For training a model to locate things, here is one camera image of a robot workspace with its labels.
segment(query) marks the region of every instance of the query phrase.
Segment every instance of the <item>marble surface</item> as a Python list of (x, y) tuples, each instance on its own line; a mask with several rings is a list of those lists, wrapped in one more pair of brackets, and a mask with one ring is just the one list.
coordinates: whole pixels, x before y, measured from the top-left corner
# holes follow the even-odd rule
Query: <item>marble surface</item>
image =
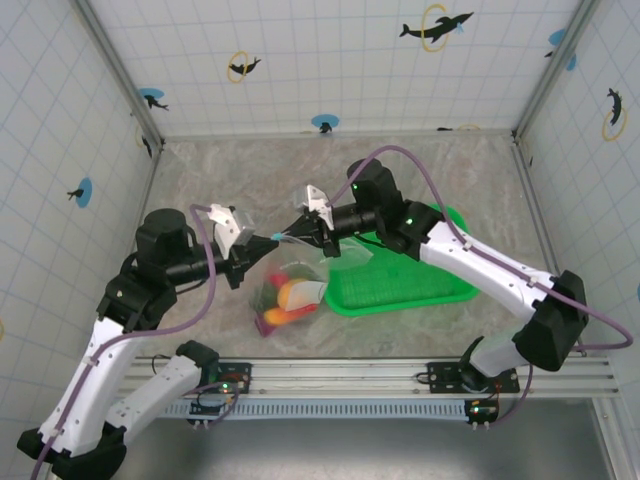
[[(386, 144), (403, 146), (422, 159), (445, 202), (464, 216), (472, 235), (528, 265), (544, 268), (510, 139), (500, 135), (170, 143), (160, 160), (147, 211), (173, 207), (186, 212), (191, 203), (234, 205), (252, 215), (258, 234), (268, 236), (297, 217), (291, 204), (296, 187), (312, 183), (331, 196), (352, 162)], [(433, 201), (408, 159), (385, 153), (380, 160), (393, 172), (405, 198)], [(343, 202), (351, 201), (347, 193)], [(322, 305), (315, 317), (280, 328), (265, 339), (258, 334), (248, 306), (259, 279), (260, 264), (238, 290), (230, 290), (219, 277), (206, 317), (180, 334), (150, 340), (143, 354), (171, 354), (181, 343), (195, 339), (226, 357), (460, 355), (476, 337), (517, 325), (506, 309), (481, 293), (466, 303), (357, 318), (339, 316)], [(191, 318), (205, 297), (205, 288), (179, 297), (161, 328)]]

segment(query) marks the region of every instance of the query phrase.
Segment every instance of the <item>green tray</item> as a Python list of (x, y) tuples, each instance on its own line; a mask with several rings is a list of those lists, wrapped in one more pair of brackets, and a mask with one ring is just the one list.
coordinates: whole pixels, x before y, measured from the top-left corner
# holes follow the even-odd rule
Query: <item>green tray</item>
[[(462, 216), (447, 207), (453, 222), (468, 233)], [(374, 233), (364, 238), (379, 242)], [(331, 309), (349, 317), (404, 308), (465, 302), (478, 289), (438, 267), (416, 262), (375, 245), (362, 245), (373, 253), (366, 265), (329, 272), (325, 299)]]

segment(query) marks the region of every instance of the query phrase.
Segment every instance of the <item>clear plastic bag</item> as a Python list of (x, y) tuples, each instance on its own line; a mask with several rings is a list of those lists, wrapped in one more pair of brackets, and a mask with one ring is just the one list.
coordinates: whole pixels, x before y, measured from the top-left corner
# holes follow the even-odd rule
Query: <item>clear plastic bag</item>
[(251, 307), (263, 337), (318, 309), (329, 283), (329, 270), (348, 269), (367, 263), (372, 253), (355, 240), (340, 241), (341, 256), (325, 258), (322, 250), (302, 240), (278, 235), (281, 245), (265, 259), (261, 283)]

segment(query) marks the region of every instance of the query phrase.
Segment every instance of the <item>grid pattern wall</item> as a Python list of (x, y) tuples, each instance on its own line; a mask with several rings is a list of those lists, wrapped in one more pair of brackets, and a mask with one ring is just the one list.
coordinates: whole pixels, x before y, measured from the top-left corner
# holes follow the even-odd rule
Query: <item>grid pattern wall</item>
[[(67, 0), (0, 10), (0, 478), (28, 478), (16, 441), (48, 416), (86, 348), (151, 160)], [(70, 201), (85, 177), (92, 192)]]
[(169, 137), (514, 128), (578, 3), (93, 1)]
[[(626, 427), (637, 441), (640, 2), (603, 2), (577, 54), (577, 68), (564, 73), (525, 147), (533, 157), (533, 182), (560, 266), (581, 275), (590, 304), (636, 337), (631, 349), (611, 357), (632, 418)], [(620, 340), (613, 330), (591, 323), (587, 333), (592, 338)], [(640, 443), (634, 454), (640, 459)]]

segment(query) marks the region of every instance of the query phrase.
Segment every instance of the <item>orange toy fruit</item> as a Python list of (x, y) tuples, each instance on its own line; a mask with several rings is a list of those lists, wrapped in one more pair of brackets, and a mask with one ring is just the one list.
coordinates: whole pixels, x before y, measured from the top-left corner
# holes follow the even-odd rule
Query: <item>orange toy fruit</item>
[(276, 307), (264, 312), (263, 316), (269, 325), (275, 327), (291, 323), (300, 317), (304, 317), (308, 313), (315, 312), (317, 309), (318, 305), (316, 304), (307, 305), (306, 307), (291, 310), (290, 312), (285, 312), (284, 309)]
[(297, 283), (302, 283), (306, 281), (307, 280), (305, 278), (294, 278), (293, 280), (289, 280), (287, 283), (282, 285), (282, 287), (280, 287), (280, 290), (278, 291), (278, 306), (280, 308), (287, 308), (287, 305), (289, 304), (289, 299), (291, 297), (291, 290), (293, 289), (293, 286), (296, 285)]

